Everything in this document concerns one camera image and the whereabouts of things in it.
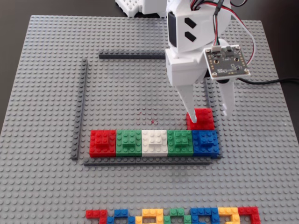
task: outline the gray baseplate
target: gray baseplate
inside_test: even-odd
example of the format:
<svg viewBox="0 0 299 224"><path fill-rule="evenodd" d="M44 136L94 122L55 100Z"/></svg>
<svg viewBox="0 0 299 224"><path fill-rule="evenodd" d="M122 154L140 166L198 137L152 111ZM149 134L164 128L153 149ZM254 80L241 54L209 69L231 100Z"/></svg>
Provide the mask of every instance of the gray baseplate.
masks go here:
<svg viewBox="0 0 299 224"><path fill-rule="evenodd" d="M251 80L277 78L261 22ZM251 41L235 22L222 36ZM0 223L83 224L85 210L258 206L262 223L298 224L299 146L280 84L236 82L223 117L217 83L195 85L210 104L223 158L209 165L83 166L91 129L184 129L185 109L164 60L99 59L107 50L161 51L165 19L32 16L0 137ZM71 160L81 59L89 62L79 160ZM249 223L248 217L242 224Z"/></svg>

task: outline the dark table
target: dark table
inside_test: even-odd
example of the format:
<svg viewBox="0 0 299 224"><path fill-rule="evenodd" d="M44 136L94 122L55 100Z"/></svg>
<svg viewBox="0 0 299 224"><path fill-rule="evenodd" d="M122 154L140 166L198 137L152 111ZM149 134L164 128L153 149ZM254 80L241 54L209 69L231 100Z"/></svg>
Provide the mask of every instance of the dark table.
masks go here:
<svg viewBox="0 0 299 224"><path fill-rule="evenodd" d="M299 77L299 1L248 0L234 8L242 20L261 20L280 78ZM2 127L31 15L126 16L114 0L0 0L0 126ZM138 14L137 17L157 17ZM282 84L299 139L299 85Z"/></svg>

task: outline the white robot body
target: white robot body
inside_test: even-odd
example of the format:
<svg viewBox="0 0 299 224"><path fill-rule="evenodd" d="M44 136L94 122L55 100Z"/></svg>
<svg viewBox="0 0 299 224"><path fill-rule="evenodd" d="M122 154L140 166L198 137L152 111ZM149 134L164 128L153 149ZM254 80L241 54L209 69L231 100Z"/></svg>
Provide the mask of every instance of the white robot body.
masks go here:
<svg viewBox="0 0 299 224"><path fill-rule="evenodd" d="M224 5L230 7L230 1ZM215 39L213 29L213 7L202 5L200 10L192 11L188 0L174 0L167 7L169 46L178 53L202 48ZM219 35L229 25L231 15L226 10L218 14Z"/></svg>
<svg viewBox="0 0 299 224"><path fill-rule="evenodd" d="M230 7L230 1L224 0ZM176 87L193 123L197 122L193 84L201 82L207 71L204 49L211 47L215 39L213 14L215 9L203 5L192 11L188 0L173 0L167 7L169 49L165 50L166 68L169 82ZM222 10L218 14L219 35L229 25L231 15ZM220 39L221 46L228 43ZM230 116L235 107L234 79L220 84L224 101L224 114Z"/></svg>

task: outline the red lego brick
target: red lego brick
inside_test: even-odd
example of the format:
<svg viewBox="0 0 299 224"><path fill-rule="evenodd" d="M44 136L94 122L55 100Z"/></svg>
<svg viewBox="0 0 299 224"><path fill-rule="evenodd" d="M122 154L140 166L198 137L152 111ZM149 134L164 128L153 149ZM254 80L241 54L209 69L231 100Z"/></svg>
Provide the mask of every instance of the red lego brick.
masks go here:
<svg viewBox="0 0 299 224"><path fill-rule="evenodd" d="M100 217L100 210L86 210L86 218L99 218Z"/></svg>
<svg viewBox="0 0 299 224"><path fill-rule="evenodd" d="M212 109L195 109L197 122L194 124L189 116L186 114L187 129L188 130L214 130L214 119Z"/></svg>
<svg viewBox="0 0 299 224"><path fill-rule="evenodd" d="M252 214L258 214L257 207L242 207L242 208L238 208L238 211L240 216L249 216Z"/></svg>
<svg viewBox="0 0 299 224"><path fill-rule="evenodd" d="M116 130L91 130L90 157L116 156Z"/></svg>
<svg viewBox="0 0 299 224"><path fill-rule="evenodd" d="M251 224L261 224L257 207L238 208L240 216L250 216Z"/></svg>
<svg viewBox="0 0 299 224"><path fill-rule="evenodd" d="M100 218L99 224L107 224L107 217Z"/></svg>
<svg viewBox="0 0 299 224"><path fill-rule="evenodd" d="M100 218L108 217L108 211L107 210L100 210Z"/></svg>

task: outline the green lego brick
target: green lego brick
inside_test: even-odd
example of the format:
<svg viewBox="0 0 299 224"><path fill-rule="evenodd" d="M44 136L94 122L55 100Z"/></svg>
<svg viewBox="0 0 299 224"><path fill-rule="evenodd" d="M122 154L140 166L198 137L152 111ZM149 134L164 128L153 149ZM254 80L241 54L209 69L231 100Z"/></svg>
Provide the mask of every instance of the green lego brick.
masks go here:
<svg viewBox="0 0 299 224"><path fill-rule="evenodd" d="M185 224L191 223L191 216L184 216L184 223Z"/></svg>
<svg viewBox="0 0 299 224"><path fill-rule="evenodd" d="M176 217L178 216L177 209L170 209L170 217Z"/></svg>
<svg viewBox="0 0 299 224"><path fill-rule="evenodd" d="M168 156L193 156L191 130L168 130Z"/></svg>
<svg viewBox="0 0 299 224"><path fill-rule="evenodd" d="M117 130L116 157L142 156L141 130Z"/></svg>
<svg viewBox="0 0 299 224"><path fill-rule="evenodd" d="M170 216L164 216L164 224L171 224Z"/></svg>
<svg viewBox="0 0 299 224"><path fill-rule="evenodd" d="M178 213L178 216L184 216L185 215L185 211L182 208L177 209L177 213Z"/></svg>

